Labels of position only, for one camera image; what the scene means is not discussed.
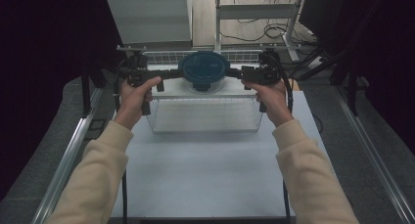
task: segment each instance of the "person's right hand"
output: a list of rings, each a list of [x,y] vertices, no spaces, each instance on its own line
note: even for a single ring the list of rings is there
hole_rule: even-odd
[[[293,118],[286,103],[286,88],[283,81],[272,86],[264,86],[242,80],[242,83],[256,90],[256,100],[266,105],[268,118],[275,127],[288,122]]]

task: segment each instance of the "person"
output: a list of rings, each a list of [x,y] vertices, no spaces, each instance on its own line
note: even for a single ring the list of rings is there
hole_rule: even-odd
[[[108,222],[127,165],[131,129],[142,115],[141,104],[152,100],[150,90],[160,81],[155,77],[137,88],[122,83],[119,111],[102,135],[85,148],[47,223]],[[284,83],[243,84],[257,92],[257,100],[267,106],[276,127],[272,133],[279,148],[276,158],[297,223],[358,223],[329,160],[287,108]]]

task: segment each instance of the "forearm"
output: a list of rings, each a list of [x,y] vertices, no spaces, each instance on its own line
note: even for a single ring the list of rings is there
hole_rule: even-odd
[[[290,195],[290,202],[303,223],[358,223],[330,161],[309,139],[297,120],[274,133],[280,149],[277,160]]]
[[[127,164],[132,133],[110,122],[85,148],[48,223],[107,223]]]

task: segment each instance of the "ribbed cuff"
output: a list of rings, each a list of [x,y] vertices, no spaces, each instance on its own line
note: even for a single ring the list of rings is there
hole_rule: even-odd
[[[97,141],[125,152],[134,134],[124,126],[110,121]]]
[[[277,141],[280,151],[293,144],[308,139],[297,119],[281,124],[272,132],[272,135],[274,136],[275,141]]]

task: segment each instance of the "beige sleeve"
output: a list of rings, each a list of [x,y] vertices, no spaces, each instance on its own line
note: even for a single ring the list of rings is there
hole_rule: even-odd
[[[128,158],[133,134],[110,121],[85,148],[47,223],[107,223]]]
[[[358,223],[330,161],[295,119],[279,126],[278,164],[297,223]]]

